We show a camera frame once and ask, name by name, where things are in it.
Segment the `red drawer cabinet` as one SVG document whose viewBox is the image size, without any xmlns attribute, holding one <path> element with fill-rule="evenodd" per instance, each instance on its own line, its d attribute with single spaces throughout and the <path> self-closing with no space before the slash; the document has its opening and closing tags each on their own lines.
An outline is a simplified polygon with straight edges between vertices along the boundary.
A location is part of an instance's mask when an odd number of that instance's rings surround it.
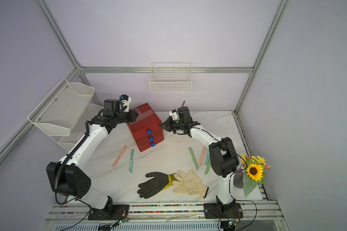
<svg viewBox="0 0 347 231">
<path fill-rule="evenodd" d="M 163 129 L 159 127 L 162 121 L 148 103 L 133 108 L 139 115 L 135 122 L 127 126 L 140 152 L 155 147 L 164 141 Z"/>
</svg>

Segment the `light green knife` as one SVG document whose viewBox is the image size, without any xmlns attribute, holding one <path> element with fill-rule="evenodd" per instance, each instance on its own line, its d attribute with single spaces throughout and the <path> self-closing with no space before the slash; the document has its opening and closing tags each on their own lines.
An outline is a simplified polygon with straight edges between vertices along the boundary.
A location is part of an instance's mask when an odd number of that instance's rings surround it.
<svg viewBox="0 0 347 231">
<path fill-rule="evenodd" d="M 210 169 L 211 169 L 211 162 L 208 161 L 208 163 L 206 164 L 206 169 L 205 169 L 204 175 L 207 175 L 209 173 Z"/>
<path fill-rule="evenodd" d="M 193 163 L 195 165 L 196 170 L 199 170 L 199 164 L 198 164 L 197 159 L 195 157 L 194 151 L 193 151 L 193 149 L 191 147 L 189 147 L 189 151 L 190 151 L 190 155 L 192 157 L 192 161 L 193 161 Z"/>
</svg>

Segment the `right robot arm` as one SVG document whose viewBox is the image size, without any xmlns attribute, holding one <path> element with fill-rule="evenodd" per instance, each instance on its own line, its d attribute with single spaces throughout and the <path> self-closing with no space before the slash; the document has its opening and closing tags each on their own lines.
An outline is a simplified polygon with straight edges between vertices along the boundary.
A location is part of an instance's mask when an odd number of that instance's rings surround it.
<svg viewBox="0 0 347 231">
<path fill-rule="evenodd" d="M 221 138 L 206 130 L 199 122 L 192 119 L 186 106 L 171 111 L 168 119 L 159 127 L 174 134 L 182 131 L 183 135 L 198 140 L 209 149 L 211 167 L 218 176 L 216 201 L 223 207 L 235 205 L 236 201 L 229 188 L 240 162 L 231 138 Z"/>
</svg>

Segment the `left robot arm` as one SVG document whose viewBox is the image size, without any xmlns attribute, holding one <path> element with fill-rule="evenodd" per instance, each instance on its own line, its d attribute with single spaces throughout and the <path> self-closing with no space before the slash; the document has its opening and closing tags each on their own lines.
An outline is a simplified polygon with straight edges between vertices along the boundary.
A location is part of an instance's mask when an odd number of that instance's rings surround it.
<svg viewBox="0 0 347 231">
<path fill-rule="evenodd" d="M 108 196 L 94 186 L 84 168 L 99 144 L 119 124 L 135 122 L 138 113 L 131 110 L 132 99 L 121 95 L 117 100 L 105 100 L 104 108 L 85 122 L 85 133 L 76 145 L 58 162 L 51 162 L 47 174 L 55 195 L 72 196 L 93 209 L 104 209 Z"/>
</svg>

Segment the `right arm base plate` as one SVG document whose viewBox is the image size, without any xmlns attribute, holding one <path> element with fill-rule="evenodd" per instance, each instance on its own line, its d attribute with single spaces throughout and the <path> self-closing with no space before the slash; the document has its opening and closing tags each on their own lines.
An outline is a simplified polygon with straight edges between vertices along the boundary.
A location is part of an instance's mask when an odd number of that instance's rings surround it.
<svg viewBox="0 0 347 231">
<path fill-rule="evenodd" d="M 205 203 L 204 216 L 206 219 L 215 218 L 243 218 L 243 210 L 239 203 L 223 208 L 217 203 Z"/>
</svg>

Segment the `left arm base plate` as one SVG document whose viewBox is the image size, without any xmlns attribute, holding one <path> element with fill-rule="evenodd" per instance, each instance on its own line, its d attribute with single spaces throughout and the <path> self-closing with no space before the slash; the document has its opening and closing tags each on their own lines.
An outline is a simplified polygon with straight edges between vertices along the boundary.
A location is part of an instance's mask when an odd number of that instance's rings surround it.
<svg viewBox="0 0 347 231">
<path fill-rule="evenodd" d="M 104 209 L 91 209 L 88 215 L 88 220 L 123 220 L 127 218 L 130 205 L 111 205 Z"/>
</svg>

